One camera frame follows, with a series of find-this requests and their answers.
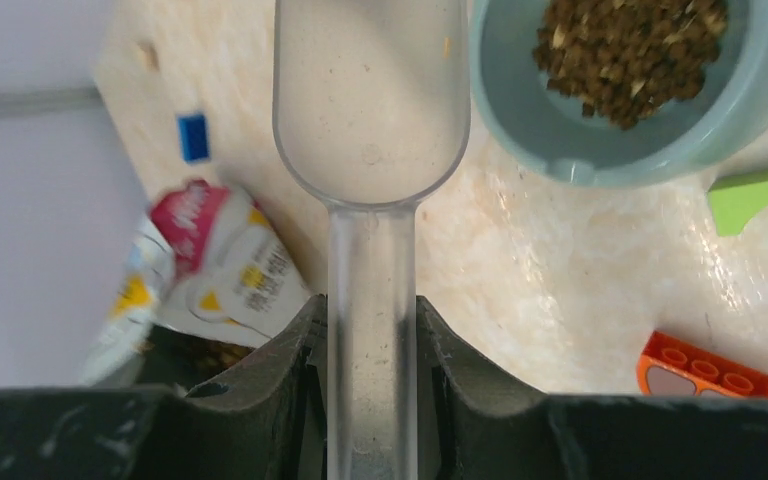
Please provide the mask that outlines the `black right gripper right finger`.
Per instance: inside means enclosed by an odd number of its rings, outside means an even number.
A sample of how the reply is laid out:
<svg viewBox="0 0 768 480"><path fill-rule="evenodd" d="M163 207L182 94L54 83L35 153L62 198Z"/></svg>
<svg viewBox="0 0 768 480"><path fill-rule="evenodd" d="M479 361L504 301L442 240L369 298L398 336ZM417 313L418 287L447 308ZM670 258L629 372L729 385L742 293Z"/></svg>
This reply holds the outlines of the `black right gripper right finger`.
<svg viewBox="0 0 768 480"><path fill-rule="evenodd" d="M768 479L768 400L546 394L416 314L423 479Z"/></svg>

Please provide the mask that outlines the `pink pet food bag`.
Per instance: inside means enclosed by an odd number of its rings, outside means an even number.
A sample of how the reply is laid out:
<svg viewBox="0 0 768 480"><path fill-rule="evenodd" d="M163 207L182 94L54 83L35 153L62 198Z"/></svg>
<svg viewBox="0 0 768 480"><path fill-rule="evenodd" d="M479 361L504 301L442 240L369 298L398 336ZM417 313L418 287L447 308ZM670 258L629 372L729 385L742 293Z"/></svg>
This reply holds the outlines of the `pink pet food bag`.
<svg viewBox="0 0 768 480"><path fill-rule="evenodd" d="M80 380L188 391L274 339L310 295L244 190L191 180L142 218Z"/></svg>

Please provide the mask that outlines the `clear plastic scoop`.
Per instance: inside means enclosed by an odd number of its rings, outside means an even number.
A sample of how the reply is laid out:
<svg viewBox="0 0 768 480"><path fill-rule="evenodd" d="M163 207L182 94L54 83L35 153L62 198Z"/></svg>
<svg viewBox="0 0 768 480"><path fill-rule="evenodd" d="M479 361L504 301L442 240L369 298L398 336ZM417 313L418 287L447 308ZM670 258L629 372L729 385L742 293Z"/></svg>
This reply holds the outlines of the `clear plastic scoop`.
<svg viewBox="0 0 768 480"><path fill-rule="evenodd" d="M471 123L463 1L275 5L273 133L329 216L327 471L420 475L415 224Z"/></svg>

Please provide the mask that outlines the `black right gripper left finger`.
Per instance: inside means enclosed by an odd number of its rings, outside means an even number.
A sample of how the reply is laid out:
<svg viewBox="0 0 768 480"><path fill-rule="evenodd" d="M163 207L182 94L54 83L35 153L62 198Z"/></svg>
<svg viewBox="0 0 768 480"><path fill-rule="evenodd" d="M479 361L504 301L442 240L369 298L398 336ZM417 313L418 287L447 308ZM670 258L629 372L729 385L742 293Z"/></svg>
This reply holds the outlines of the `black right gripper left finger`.
<svg viewBox="0 0 768 480"><path fill-rule="evenodd" d="M0 479L321 479L325 415L312 297L274 340L185 394L0 389Z"/></svg>

